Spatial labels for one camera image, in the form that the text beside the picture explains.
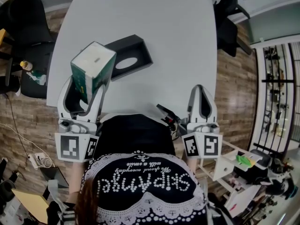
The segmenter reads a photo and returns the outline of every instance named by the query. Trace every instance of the chair leg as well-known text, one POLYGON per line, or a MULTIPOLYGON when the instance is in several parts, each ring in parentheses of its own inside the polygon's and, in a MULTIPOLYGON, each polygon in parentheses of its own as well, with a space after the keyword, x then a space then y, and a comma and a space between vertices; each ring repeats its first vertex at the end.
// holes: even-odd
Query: chair leg
POLYGON ((247 53, 248 55, 252 54, 252 48, 249 47, 247 44, 245 44, 242 39, 237 37, 236 42, 237 42, 238 47, 240 47, 245 53, 247 53))

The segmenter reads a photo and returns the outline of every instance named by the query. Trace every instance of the black box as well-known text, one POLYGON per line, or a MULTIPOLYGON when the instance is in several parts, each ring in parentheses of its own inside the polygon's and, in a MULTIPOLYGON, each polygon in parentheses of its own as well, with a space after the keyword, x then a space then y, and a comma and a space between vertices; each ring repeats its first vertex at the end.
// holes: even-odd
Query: black box
POLYGON ((129 37, 119 39, 105 45, 105 47, 117 53, 115 65, 112 71, 112 81, 143 68, 147 68, 153 64, 144 40, 137 35, 131 35, 129 37), (129 67, 123 69, 116 68, 118 63, 128 58, 136 58, 137 61, 129 67))

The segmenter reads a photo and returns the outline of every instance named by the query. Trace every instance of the black cable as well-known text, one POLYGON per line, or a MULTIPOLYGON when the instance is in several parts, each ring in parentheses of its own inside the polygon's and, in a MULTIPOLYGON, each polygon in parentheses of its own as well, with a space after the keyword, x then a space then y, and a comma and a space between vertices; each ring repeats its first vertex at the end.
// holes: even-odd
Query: black cable
POLYGON ((17 129, 17 125, 16 125, 16 123, 15 123, 15 117, 14 117, 14 112, 13 112, 13 107, 12 107, 12 105, 11 105, 11 101, 10 101, 10 99, 9 99, 9 97, 8 97, 8 95, 7 95, 6 93, 4 93, 4 94, 2 94, 2 95, 3 95, 6 99, 9 100, 10 109, 11 109, 11 114, 12 114, 12 116, 13 116, 13 120, 14 120, 14 124, 15 124, 15 130, 16 130, 16 132, 17 132, 17 134, 18 134, 18 138, 19 138, 20 143, 21 143, 21 145, 22 145, 22 147, 23 147, 23 149, 24 149, 24 152, 26 153, 26 156, 29 157, 29 156, 28 156, 28 153, 26 152, 26 149, 25 149, 25 147, 24 147, 24 145, 23 145, 23 142, 22 142, 22 140, 21 140, 21 138, 20 138, 20 136, 19 136, 19 132, 18 132, 18 129, 17 129))

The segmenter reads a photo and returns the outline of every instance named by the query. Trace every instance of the office chair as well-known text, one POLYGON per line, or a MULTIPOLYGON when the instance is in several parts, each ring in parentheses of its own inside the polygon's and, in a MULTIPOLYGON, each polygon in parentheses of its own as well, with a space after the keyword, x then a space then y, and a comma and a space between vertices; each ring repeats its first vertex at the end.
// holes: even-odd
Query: office chair
POLYGON ((238 0, 221 0, 214 5, 217 48, 224 50, 232 57, 236 56, 237 47, 251 55, 252 49, 238 37, 237 26, 227 17, 242 12, 246 17, 250 15, 238 4, 238 0))
MULTIPOLYGON (((57 35, 51 34, 41 0, 8 0, 0 7, 0 29, 10 34, 13 42, 7 66, 6 85, 10 85, 14 64, 27 60, 33 69, 48 74, 57 35)), ((21 93, 32 98, 46 98, 47 86, 39 85, 22 71, 21 93)))

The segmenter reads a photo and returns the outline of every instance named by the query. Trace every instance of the oval opening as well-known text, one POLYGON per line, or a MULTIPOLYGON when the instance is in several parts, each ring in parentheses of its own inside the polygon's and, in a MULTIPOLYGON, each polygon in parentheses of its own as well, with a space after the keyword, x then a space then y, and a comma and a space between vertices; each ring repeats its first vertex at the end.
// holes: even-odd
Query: oval opening
POLYGON ((127 58, 122 60, 116 65, 116 69, 124 69, 134 65, 137 61, 137 58, 127 58))

